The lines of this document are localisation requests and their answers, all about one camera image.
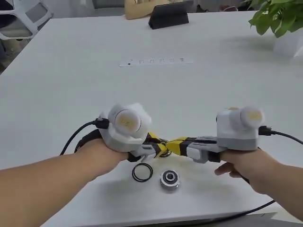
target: black wrist strap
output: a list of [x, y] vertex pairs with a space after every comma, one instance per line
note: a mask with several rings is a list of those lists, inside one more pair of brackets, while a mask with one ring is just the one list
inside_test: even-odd
[[[84, 144], [86, 144], [87, 142], [90, 142], [92, 140], [96, 140], [96, 139], [102, 139], [101, 133], [99, 132], [99, 129], [96, 129], [92, 132], [90, 132], [89, 134], [87, 134], [86, 136], [84, 136], [77, 144], [74, 153], [76, 153], [79, 148], [83, 147]], [[137, 162], [141, 159], [141, 156], [139, 157], [135, 157], [133, 156], [131, 153], [128, 153], [128, 161], [129, 162]]]

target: office chair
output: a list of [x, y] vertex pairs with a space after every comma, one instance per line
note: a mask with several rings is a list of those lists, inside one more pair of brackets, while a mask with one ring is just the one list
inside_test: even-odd
[[13, 15], [14, 21], [0, 28], [0, 39], [31, 39], [53, 16], [40, 0], [13, 0], [12, 10], [0, 10], [0, 15]]

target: cable connector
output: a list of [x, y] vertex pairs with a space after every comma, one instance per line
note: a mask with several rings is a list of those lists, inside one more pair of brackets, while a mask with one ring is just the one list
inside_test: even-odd
[[106, 118], [102, 118], [102, 119], [96, 119], [94, 121], [94, 125], [98, 128], [98, 129], [108, 129], [109, 127], [109, 120]]
[[274, 135], [272, 128], [266, 125], [259, 127], [259, 136], [271, 136]]

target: white pot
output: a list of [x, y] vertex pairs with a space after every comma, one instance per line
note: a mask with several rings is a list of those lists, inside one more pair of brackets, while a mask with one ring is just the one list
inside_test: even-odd
[[303, 56], [303, 28], [292, 33], [286, 32], [277, 38], [274, 52], [291, 57]]

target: white plastic casing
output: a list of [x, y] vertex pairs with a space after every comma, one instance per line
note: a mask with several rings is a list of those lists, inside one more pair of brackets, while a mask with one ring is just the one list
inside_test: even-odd
[[265, 120], [263, 111], [253, 106], [230, 108], [217, 115], [217, 141], [230, 149], [249, 150], [257, 144], [258, 129]]
[[107, 130], [99, 129], [105, 144], [116, 151], [131, 152], [144, 143], [151, 117], [139, 104], [115, 105], [110, 111], [104, 111], [99, 119], [108, 118]]

